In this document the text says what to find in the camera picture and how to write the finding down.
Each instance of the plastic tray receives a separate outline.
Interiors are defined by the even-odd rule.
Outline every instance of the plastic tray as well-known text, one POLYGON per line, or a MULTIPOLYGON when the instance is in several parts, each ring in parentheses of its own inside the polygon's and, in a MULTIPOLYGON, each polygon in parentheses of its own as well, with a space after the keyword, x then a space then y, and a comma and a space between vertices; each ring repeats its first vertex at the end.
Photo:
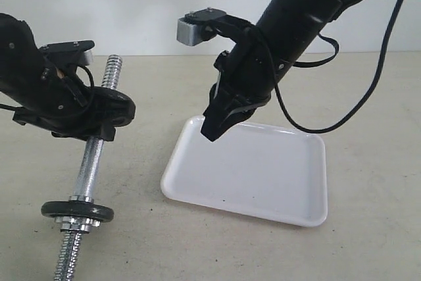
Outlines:
POLYGON ((243 122, 210 142, 189 119, 161 179, 170 199, 298 226, 328 216, 322 138, 243 122))

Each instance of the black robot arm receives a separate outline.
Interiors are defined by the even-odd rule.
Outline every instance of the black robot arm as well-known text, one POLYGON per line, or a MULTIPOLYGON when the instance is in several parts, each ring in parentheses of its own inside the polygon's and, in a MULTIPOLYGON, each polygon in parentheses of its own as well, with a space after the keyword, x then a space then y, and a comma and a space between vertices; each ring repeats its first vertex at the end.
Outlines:
POLYGON ((236 42, 230 53, 223 52, 215 62, 220 77, 210 91, 202 134, 214 141, 267 104, 275 86, 272 67, 278 83, 327 23, 361 1, 272 0, 255 26, 215 9, 179 19, 178 41, 186 45, 216 35, 236 42))

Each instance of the wire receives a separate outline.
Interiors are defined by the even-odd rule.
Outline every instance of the wire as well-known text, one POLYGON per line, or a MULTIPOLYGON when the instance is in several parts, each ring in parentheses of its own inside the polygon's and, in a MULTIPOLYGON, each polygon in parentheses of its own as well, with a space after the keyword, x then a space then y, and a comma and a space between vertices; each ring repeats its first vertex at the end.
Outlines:
POLYGON ((266 51, 268 53, 268 56, 269 56, 270 67, 272 69, 272 71, 271 71, 272 79, 274 81, 274 88, 275 88, 276 97, 278 98, 278 102, 280 104, 281 110, 284 113, 287 120, 289 121, 289 123, 291 123, 297 129, 299 129, 303 132, 306 132, 306 133, 323 134, 323 133, 328 133, 328 132, 331 132, 331 131, 334 131, 334 130, 338 129, 339 127, 344 125, 350 118, 352 118, 355 115, 355 113, 357 113, 357 111, 367 102, 367 100, 373 94, 373 92, 376 89, 376 86, 377 86, 377 84, 380 80, 380 76, 382 75, 382 70, 383 70, 383 67, 384 67, 384 62, 385 62, 385 57, 386 57, 386 53, 387 53, 387 46, 389 44, 389 39, 390 39, 391 33, 393 31, 393 27, 396 23, 396 19, 399 15, 399 11, 401 10, 403 1, 404 0, 397 0, 396 1, 395 8, 393 9, 391 18, 389 20, 389 24, 387 25, 387 28, 386 28, 386 31, 385 31, 385 35, 384 35, 384 38, 383 38, 383 41, 382 41, 382 48, 380 50, 380 56, 379 56, 379 60, 378 60, 376 73, 374 74, 374 78, 373 78, 373 81, 372 81, 370 87, 368 88, 367 92, 363 95, 361 100, 354 106, 354 108, 352 108, 348 112, 347 115, 345 115, 339 122, 335 123, 334 125, 332 125, 328 128, 322 128, 322 129, 305 128, 305 127, 301 126, 300 124, 296 123, 292 119, 291 115, 289 115, 288 110, 285 107, 284 101, 282 100, 280 89, 279 89, 278 83, 276 81, 276 68, 275 68, 275 65, 274 65, 274 60, 273 60, 272 54, 270 52, 269 46, 268 46, 268 44, 265 40, 262 41, 263 42, 262 44, 264 45, 264 48, 266 49, 266 51))
POLYGON ((80 115, 84 114, 91 107, 91 105, 93 103, 93 99, 94 99, 94 96, 95 96, 95 93, 94 93, 95 82, 93 80, 92 73, 91 73, 91 71, 89 70, 88 67, 86 67, 84 65, 80 65, 80 64, 73 64, 73 65, 75 65, 75 66, 83 69, 86 72, 87 77, 89 78, 89 88, 91 90, 91 92, 89 94, 89 101, 88 101, 87 105, 81 111, 79 111, 77 113, 72 113, 71 115, 62 115, 62 116, 41 115, 41 114, 35 113, 33 111, 30 111, 28 109, 25 109, 24 107, 12 107, 10 105, 4 105, 2 103, 0 103, 0 109, 8 110, 8 111, 14 111, 14 112, 17 112, 19 114, 33 114, 33 115, 38 115, 38 116, 40 116, 42 118, 48 118, 48 119, 72 118, 72 117, 80 116, 80 115))

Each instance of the screw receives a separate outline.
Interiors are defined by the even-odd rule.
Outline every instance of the screw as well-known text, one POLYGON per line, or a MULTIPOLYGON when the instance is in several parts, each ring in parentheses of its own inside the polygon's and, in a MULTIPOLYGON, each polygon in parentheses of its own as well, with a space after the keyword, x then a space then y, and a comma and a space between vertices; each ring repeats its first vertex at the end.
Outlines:
MULTIPOLYGON (((109 89, 116 89, 120 71, 122 68, 122 58, 118 55, 111 55, 108 57, 107 66, 103 77, 102 87, 109 89)), ((82 159, 82 165, 80 167, 79 175, 76 180, 74 193, 70 197, 71 200, 84 200, 93 201, 92 191, 95 185, 95 177, 97 176, 99 159, 101 158, 101 152, 104 145, 104 140, 97 137, 90 137, 86 141, 84 158, 82 159)), ((80 242, 82 239, 82 233, 72 229, 73 224, 85 225, 89 223, 90 226, 98 226, 97 221, 89 220, 88 218, 59 218, 61 221, 62 230, 64 233, 64 239, 62 242, 59 261, 57 263, 55 271, 55 281, 72 281, 74 277, 74 271, 76 269, 76 262, 78 260, 80 242)), ((89 228, 83 226, 84 232, 88 232, 89 228)))

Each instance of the table surface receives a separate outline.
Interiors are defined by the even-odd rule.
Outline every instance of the table surface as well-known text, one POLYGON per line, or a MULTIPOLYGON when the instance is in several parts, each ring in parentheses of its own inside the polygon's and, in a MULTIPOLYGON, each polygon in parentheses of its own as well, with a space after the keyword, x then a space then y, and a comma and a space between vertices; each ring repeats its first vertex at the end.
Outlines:
MULTIPOLYGON (((322 136, 329 215, 316 228, 161 193, 184 122, 207 106, 214 59, 124 57, 119 90, 136 102, 136 119, 105 144, 94 193, 115 218, 84 236, 75 281, 419 280, 421 53, 389 53, 369 102, 322 136)), ((291 70, 280 84, 291 115, 312 128, 337 121, 366 91, 377 59, 377 53, 340 54, 321 68, 291 70)), ((97 57, 91 66, 97 82, 105 61, 97 57)), ((0 280, 52 280, 62 236, 40 207, 71 194, 84 143, 11 118, 1 112, 0 280)), ((291 127, 275 98, 251 121, 291 127)))

